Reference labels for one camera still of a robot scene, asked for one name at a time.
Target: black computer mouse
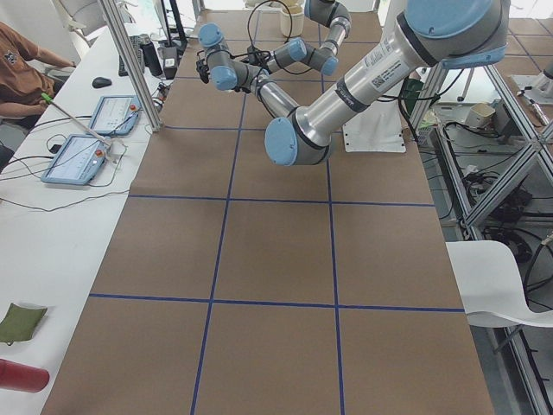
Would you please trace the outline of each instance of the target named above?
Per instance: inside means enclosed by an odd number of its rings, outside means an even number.
[[[98,78],[94,78],[92,81],[92,87],[93,88],[103,88],[104,86],[111,85],[111,80],[108,80],[107,78],[102,78],[99,76]]]

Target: blue joint cap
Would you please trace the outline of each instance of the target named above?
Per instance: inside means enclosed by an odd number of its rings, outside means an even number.
[[[311,0],[305,0],[303,5],[303,14],[310,19],[311,18]]]
[[[234,89],[238,84],[236,72],[229,67],[218,66],[210,70],[211,79],[215,83],[215,87],[220,91],[228,91]]]
[[[291,166],[296,162],[297,135],[289,119],[285,117],[275,118],[267,125],[265,150],[274,164]]]
[[[338,66],[338,58],[336,56],[331,56],[327,61],[322,65],[321,73],[323,75],[332,75]]]
[[[296,62],[299,62],[307,56],[308,50],[305,48],[303,40],[296,37],[288,43],[288,53],[290,58]]]
[[[492,65],[498,63],[505,56],[507,45],[480,52],[479,54],[470,54],[454,59],[444,59],[442,66],[445,69],[465,69],[469,67],[484,67],[485,65]]]
[[[204,24],[198,34],[198,40],[204,48],[219,44],[223,38],[223,32],[215,23]]]
[[[493,0],[409,0],[405,19],[423,37],[447,39],[472,28],[492,5]]]

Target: blue framed tablet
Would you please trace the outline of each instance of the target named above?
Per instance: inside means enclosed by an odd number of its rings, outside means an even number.
[[[41,181],[56,184],[85,185],[99,172],[107,146],[96,137],[73,134],[58,150],[42,173]]]
[[[135,126],[140,109],[136,95],[101,97],[89,127],[103,136],[126,136]]]

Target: green pouch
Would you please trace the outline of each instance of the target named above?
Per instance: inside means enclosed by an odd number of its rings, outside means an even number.
[[[46,310],[24,309],[12,303],[6,317],[0,322],[0,342],[11,346],[13,342],[31,340]]]

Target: red cylinder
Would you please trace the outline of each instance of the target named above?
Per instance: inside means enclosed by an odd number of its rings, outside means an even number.
[[[36,393],[46,387],[50,374],[46,369],[0,359],[0,388]]]

